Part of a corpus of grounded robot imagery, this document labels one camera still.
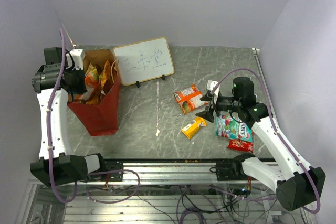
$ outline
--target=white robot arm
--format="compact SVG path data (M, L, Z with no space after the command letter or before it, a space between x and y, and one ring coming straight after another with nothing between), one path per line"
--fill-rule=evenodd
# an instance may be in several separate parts
M254 85L250 78L238 77L233 80L232 97L221 96L217 87L219 87L218 82L208 82L208 92L201 100L208 101L209 106L206 107L205 111L196 115L214 122L214 111L217 116L220 116L222 111L229 112L230 115L233 112L238 113L242 122L246 123L260 137L280 168L280 170L272 168L261 162L252 153L246 153L234 158L235 172L251 176L268 186L276 193L279 202L286 210L293 211L316 201L312 185L302 166L308 170L319 195L322 193L325 181L324 171L320 167L313 168L295 150L280 130L275 119L269 117L267 106L256 102ZM300 164L289 148L299 158Z
M61 48L46 48L44 50L46 64L35 74L32 85L41 111L41 149L39 161L31 163L30 171L46 186L50 187L49 150L47 136L47 107L61 65ZM85 157L74 155L68 140L67 102L69 94L86 92L83 70L85 53L82 49L74 49L67 53L67 63L62 75L60 88L56 91L51 106L51 139L53 142L53 169L55 184L62 185L79 180L87 181L88 174L94 171L105 171L104 160L100 154Z

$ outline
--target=snack package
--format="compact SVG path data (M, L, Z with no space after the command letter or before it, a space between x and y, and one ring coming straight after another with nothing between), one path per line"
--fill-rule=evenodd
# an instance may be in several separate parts
M253 153L253 143L242 141L239 139L230 139L230 143L227 147L228 149L234 149L237 151L243 152L252 152Z
M195 135L195 133L200 129L200 127L205 126L206 126L205 120L203 118L196 117L195 120L193 120L191 123L183 127L181 131L183 132L184 135L186 135L188 139L191 139L193 135Z
M87 101L92 99L95 91L99 88L99 85L100 85L100 81L99 81L99 75L98 75L97 69L92 64L90 64L85 74L85 86L86 86L87 92L84 94L76 94L73 102L86 103Z
M190 88L174 92L175 100L179 104L183 114L195 110L196 108L208 104L200 100L202 93L193 84Z
M215 135L229 139L239 139L253 142L253 132L246 123L238 123L229 115L221 115L216 118Z

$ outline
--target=black cable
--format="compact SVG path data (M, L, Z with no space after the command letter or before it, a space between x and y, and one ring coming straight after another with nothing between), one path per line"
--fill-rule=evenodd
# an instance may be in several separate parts
M71 55L70 51L68 49L65 49L65 51L69 54L72 62L72 66L68 68L68 70L73 70L75 68L75 60L73 59L73 56Z
M147 200L145 200L145 199L142 199L142 198L140 198L140 196L139 195L137 195L137 197L139 198L139 199L141 199L141 200L143 200L143 201L145 201L145 202L147 202L149 205L151 205L154 209L156 209L157 211L159 211L159 212L161 212L161 213L163 213L163 214L165 214L165 215L167 215L171 220L172 220L172 222L174 223L174 224L176 224L175 223L175 221L173 220L173 218L172 217L170 217L170 215L169 214L167 214L166 212L164 212L164 211L161 211L161 210L159 210L159 209L157 209L156 207L154 207L151 203L149 203L149 201L147 201Z
M134 187L134 188L136 188L136 186L128 186L128 187L126 187L126 188L124 188L124 189L120 189L120 188L117 188L117 189L115 189L115 190L113 190L113 191L115 191L115 193L116 194L118 194L118 193L121 193L122 191L127 191L127 190L130 190L131 189L131 187Z
M292 216L293 220L294 220L294 224L296 224L295 218L290 212L285 212L285 214L290 214Z
M189 200L189 202L191 203L191 205L193 205L193 207L194 207L195 209L193 209L193 208L187 208L187 207L185 206L185 204L184 204L184 202L183 202L183 198L184 198L184 197L186 197L186 198ZM182 202L183 207L184 207L187 211L190 211L190 212L202 212L202 213L205 213L205 214L214 214L214 213L218 213L218 212L227 212L227 211L221 211L222 209L224 209L224 207L222 207L222 208L218 208L218 209L216 209L216 210L214 210L214 211L202 210L202 209L198 208L198 207L197 207L197 206L196 206L196 205L189 199L189 197L188 197L186 194L184 194L184 195L182 196L182 198L181 198L181 202Z
M272 207L274 206L275 202L277 202L277 199L273 202L272 206L270 206L270 208L267 211L264 211L252 224L255 224L257 220L259 220L265 213L269 213L272 209Z
M41 217L35 217L35 219L33 219L32 221L30 221L30 222L28 222L28 223L32 223L33 221L35 221L35 220L38 220L38 219L40 219Z
M229 114L230 114L231 118L233 119L233 121L236 121L237 123L243 123L243 121L237 121L236 119L234 119L231 112L229 112Z
M238 215L239 217L247 218L247 217L250 216L250 210L249 210L250 207L248 207L248 203L249 203L249 201L246 202L244 215L240 215L239 213L237 213L236 210L235 210L235 208L233 207L233 205L231 206L231 208L232 208L233 212L235 212L235 214Z
M245 210L244 210L244 216L243 216L243 221L242 222L244 222L244 219L245 218L247 218L247 217L249 217L250 216L250 207L249 207L249 204L250 203L250 201L248 201L248 202L246 202L246 205L245 205ZM246 213L246 209L248 209L248 215L245 217L245 213Z
M225 209L228 211L228 214L230 215L232 221L234 221L234 222L239 222L239 223L244 224L243 222L240 222L239 220L236 220L236 219L235 219L235 217L234 217L233 214L232 214L232 210L230 211L230 210L227 208L228 206L226 205L226 203L225 203L223 197L222 197L222 202L223 202L223 205L224 205Z
M233 212L235 212L235 214L236 215L238 215L239 217L243 217L243 218L247 218L249 215L250 215L250 213L248 212L247 213L247 215L245 216L245 214L242 216L242 215L240 215L239 213L237 213L236 212L236 210L235 210L235 208L234 208L234 206L233 206L233 204L231 204L231 209L233 210Z

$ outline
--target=gray marble tabletop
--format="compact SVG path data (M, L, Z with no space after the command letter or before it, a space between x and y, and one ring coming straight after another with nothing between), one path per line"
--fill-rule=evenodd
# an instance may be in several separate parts
M79 46L83 49L111 49L114 46ZM170 47L175 74L166 80L155 79L121 87L118 105L119 129L115 135L91 137L85 127L68 109L68 134L77 155L101 153L104 158L232 158L242 152L229 150L229 140L215 136L215 124L208 123L191 140L181 128L195 118L200 107L183 115L173 92L193 83L206 92L209 79L220 80L238 67L257 72L258 65L249 48L231 47ZM258 80L246 71L233 73L221 85L222 95L231 95L235 77L251 77L258 102L265 102ZM254 153L259 158L271 158L263 142L254 137Z

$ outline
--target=whiteboard stand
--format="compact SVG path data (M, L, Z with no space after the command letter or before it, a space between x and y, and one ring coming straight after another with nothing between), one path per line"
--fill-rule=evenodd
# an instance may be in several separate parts
M165 81L166 80L166 76L163 74L162 77L161 77L161 79ZM137 81L135 85L136 85L136 87L138 89L140 88L140 82L139 81Z
M115 47L113 49L119 61L121 82L124 86L156 78L166 79L175 72L166 38Z

